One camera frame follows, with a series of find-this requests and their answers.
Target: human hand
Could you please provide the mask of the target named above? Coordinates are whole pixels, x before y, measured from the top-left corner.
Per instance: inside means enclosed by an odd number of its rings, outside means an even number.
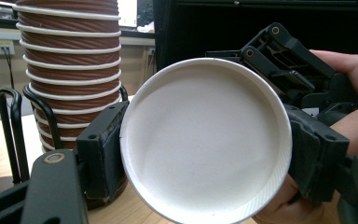
[[[358,55],[313,50],[316,56],[339,73],[346,74],[358,92]],[[331,126],[333,130],[350,139],[348,153],[358,152],[358,110]],[[296,182],[288,175],[271,202],[253,217],[259,224],[279,223],[339,223],[335,193],[331,203],[310,203],[298,194]]]

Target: paper cup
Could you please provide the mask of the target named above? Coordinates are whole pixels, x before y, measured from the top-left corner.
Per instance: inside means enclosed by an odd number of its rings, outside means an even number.
[[[51,132],[49,129],[49,126],[47,124],[42,123],[40,120],[37,123],[38,126],[38,130],[39,132],[46,136],[47,138],[52,139],[51,137]],[[62,141],[75,141],[76,138],[87,128],[63,128],[60,127],[59,131],[60,131],[60,137]]]
[[[177,223],[237,223],[276,194],[291,160],[274,90],[237,63],[193,59],[146,81],[120,131],[129,180]]]
[[[58,70],[73,70],[73,71],[80,71],[80,70],[99,70],[109,67],[114,67],[120,64],[121,59],[112,62],[112,63],[102,63],[102,64],[89,64],[89,65],[70,65],[70,64],[56,64],[56,63],[41,63],[35,60],[31,60],[27,58],[27,56],[23,55],[22,58],[31,65],[44,67],[49,69],[58,69]]]
[[[57,95],[92,95],[96,92],[107,92],[119,86],[118,80],[86,86],[51,85],[31,79],[32,87],[40,92],[55,93]]]
[[[105,96],[112,96],[115,95],[117,99],[119,96],[119,90],[121,87],[121,82],[118,82],[118,85],[116,85],[113,89],[110,89],[108,91],[102,91],[102,92],[96,92],[94,94],[90,94],[90,95],[59,95],[58,93],[55,94],[51,94],[48,92],[42,92],[42,91],[37,91],[34,86],[32,85],[32,83],[29,84],[29,89],[31,92],[33,92],[34,94],[38,95],[39,97],[42,97],[46,100],[48,99],[52,99],[52,100],[58,100],[58,101],[66,101],[66,103],[68,104],[68,102],[73,102],[73,101],[80,101],[80,103],[85,104],[85,101],[87,100],[94,100],[94,101],[98,101],[102,98],[104,98]]]
[[[45,47],[39,46],[34,44],[28,44],[22,39],[20,40],[20,44],[27,48],[33,50],[39,50],[44,52],[51,52],[51,53],[59,53],[59,54],[105,54],[105,53],[115,53],[121,50],[121,45],[117,45],[111,49],[62,49],[62,48],[52,48],[52,47]]]
[[[16,11],[36,13],[49,16],[70,17],[79,19],[119,21],[117,1],[95,1],[81,2],[77,7],[78,1],[39,1],[32,2],[20,0],[13,6]]]
[[[35,77],[49,80],[55,79],[57,81],[89,81],[100,78],[109,78],[111,76],[116,76],[117,73],[121,74],[118,64],[106,68],[89,70],[65,70],[56,68],[45,68],[32,64],[27,64],[27,67],[29,73]]]
[[[38,82],[51,84],[51,85],[57,85],[57,86],[88,86],[88,85],[98,85],[106,82],[111,82],[114,80],[118,80],[118,78],[121,76],[121,70],[118,70],[118,72],[111,77],[102,77],[102,78],[94,78],[90,80],[76,80],[77,76],[71,76],[71,79],[52,79],[52,78],[44,78],[44,77],[38,77],[32,74],[29,69],[25,71],[25,74],[27,77],[29,77],[31,80],[35,80]]]
[[[118,21],[102,21],[19,12],[19,23],[51,30],[73,32],[115,33],[120,30]]]
[[[58,99],[48,99],[43,98],[43,100],[48,103],[48,105],[52,108],[62,109],[62,110],[88,110],[95,107],[103,107],[111,102],[114,102],[119,96],[118,92],[114,92],[105,96],[102,96],[97,99],[88,99],[88,100],[78,100],[78,101],[65,101]]]
[[[81,36],[81,37],[114,37],[114,36],[121,35],[121,31],[113,32],[113,33],[112,32],[105,33],[105,32],[75,32],[75,31],[64,31],[64,30],[52,30],[52,29],[27,26],[19,22],[17,22],[16,27],[22,31],[41,34],[41,35],[65,35],[65,36]]]
[[[93,107],[93,108],[87,108],[87,109],[52,108],[52,110],[56,117],[57,123],[59,124],[59,128],[64,128],[64,129],[83,128],[83,127],[86,127],[88,125],[88,123],[92,122],[101,113],[101,111],[103,111],[108,106],[119,102],[120,99],[121,99],[121,96],[119,96],[117,99],[109,102],[106,105],[102,105],[99,107]],[[42,110],[40,108],[37,107],[37,105],[35,106],[35,108],[36,108],[35,116],[37,115],[39,118],[47,119],[45,114],[42,112]]]
[[[55,150],[55,146],[53,144],[52,139],[39,134],[40,142],[42,143],[42,150],[43,152],[49,152]],[[61,141],[63,149],[75,149],[76,148],[76,141]]]
[[[101,54],[69,54],[25,49],[25,57],[38,63],[74,66],[95,66],[115,63],[119,59],[118,52]]]
[[[28,44],[60,49],[113,49],[119,46],[118,36],[100,38],[65,35],[41,35],[21,31],[21,39]]]

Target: black cable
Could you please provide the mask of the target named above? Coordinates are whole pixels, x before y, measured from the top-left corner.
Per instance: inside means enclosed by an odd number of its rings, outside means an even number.
[[[7,60],[8,69],[10,71],[10,84],[11,89],[14,90],[14,79],[13,79],[13,72],[11,70],[11,58],[10,58],[10,48],[9,47],[1,47],[2,51],[5,53],[5,58]]]

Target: white cup rim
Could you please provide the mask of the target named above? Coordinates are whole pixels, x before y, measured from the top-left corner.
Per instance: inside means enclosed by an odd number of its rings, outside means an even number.
[[[55,64],[55,63],[41,63],[41,62],[37,62],[34,60],[31,60],[29,58],[27,58],[27,56],[22,55],[22,58],[24,59],[24,61],[26,61],[27,63],[34,65],[34,66],[38,66],[38,67],[43,67],[43,68],[49,68],[49,69],[59,69],[59,70],[97,70],[97,69],[104,69],[104,68],[110,68],[110,67],[114,67],[120,64],[121,62],[121,57],[118,58],[118,60],[112,62],[112,63],[103,63],[103,64],[93,64],[93,65],[65,65],[65,64]]]
[[[29,44],[22,39],[20,40],[20,44],[27,48],[27,49],[34,49],[39,51],[45,52],[52,52],[52,53],[66,53],[66,54],[103,54],[103,53],[113,53],[121,50],[121,45],[118,45],[112,49],[58,49],[58,48],[51,48],[51,47],[44,47],[34,44]]]
[[[60,114],[60,115],[84,115],[84,114],[91,114],[91,113],[95,113],[95,112],[100,112],[103,111],[105,108],[107,108],[110,105],[113,105],[117,102],[119,102],[121,100],[121,94],[118,96],[118,98],[111,102],[108,103],[106,105],[102,105],[99,107],[93,107],[90,109],[81,109],[81,110],[69,110],[69,109],[55,109],[55,108],[51,108],[54,114]],[[64,123],[59,123],[61,126],[60,127],[66,127]]]
[[[32,87],[32,83],[28,84],[28,87],[30,88],[30,91],[33,92],[34,94],[42,96],[44,98],[51,99],[51,100],[82,101],[82,100],[98,99],[98,98],[113,94],[114,92],[120,90],[121,81],[119,81],[118,85],[110,91],[98,92],[96,94],[91,94],[91,95],[54,95],[54,94],[48,94],[48,93],[44,93],[44,92],[35,90]]]
[[[13,9],[20,12],[29,12],[35,14],[43,14],[49,16],[60,16],[60,17],[72,17],[79,19],[90,19],[90,20],[100,20],[100,21],[119,21],[121,18],[117,15],[106,15],[99,13],[90,13],[90,12],[76,12],[64,9],[50,9],[43,7],[27,7],[14,5]]]
[[[43,138],[42,138],[42,134],[40,133],[39,134],[39,140],[40,142],[42,143],[42,145],[44,147],[46,147],[47,149],[50,149],[50,150],[55,150],[55,148],[53,146],[51,146],[49,143],[47,143]]]
[[[34,117],[38,122],[48,125],[48,121],[46,119],[42,119],[36,112],[34,113]],[[61,129],[86,128],[89,125],[90,125],[89,123],[76,123],[76,124],[57,123],[57,127]]]
[[[96,85],[101,84],[109,81],[113,81],[115,79],[118,79],[121,76],[121,69],[118,70],[118,72],[111,77],[104,77],[104,78],[98,78],[98,79],[92,79],[92,80],[58,80],[58,79],[49,79],[49,78],[43,78],[43,77],[37,77],[34,74],[32,74],[30,71],[25,70],[25,74],[27,77],[29,77],[32,80],[43,82],[46,84],[51,85],[60,85],[60,86],[88,86],[88,85]]]
[[[100,33],[100,32],[93,33],[93,32],[52,30],[52,29],[23,25],[19,22],[16,23],[16,27],[22,31],[41,34],[41,35],[65,35],[65,36],[80,36],[80,37],[115,37],[121,35],[121,31],[114,32],[114,33]]]
[[[52,139],[53,136],[49,133],[46,133],[45,131],[42,130],[42,128],[39,126],[39,122],[36,125],[37,130],[39,131],[40,134],[42,134],[43,136]],[[66,142],[75,142],[76,137],[65,137],[65,136],[60,136],[60,140],[61,141],[66,141]]]

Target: screw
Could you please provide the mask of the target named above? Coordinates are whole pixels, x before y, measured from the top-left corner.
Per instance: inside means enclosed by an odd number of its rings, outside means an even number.
[[[254,54],[255,54],[255,53],[253,52],[252,49],[246,50],[246,55],[247,55],[248,57],[252,57]]]
[[[277,26],[272,27],[273,34],[277,35],[279,32],[280,32],[279,27],[277,27]]]

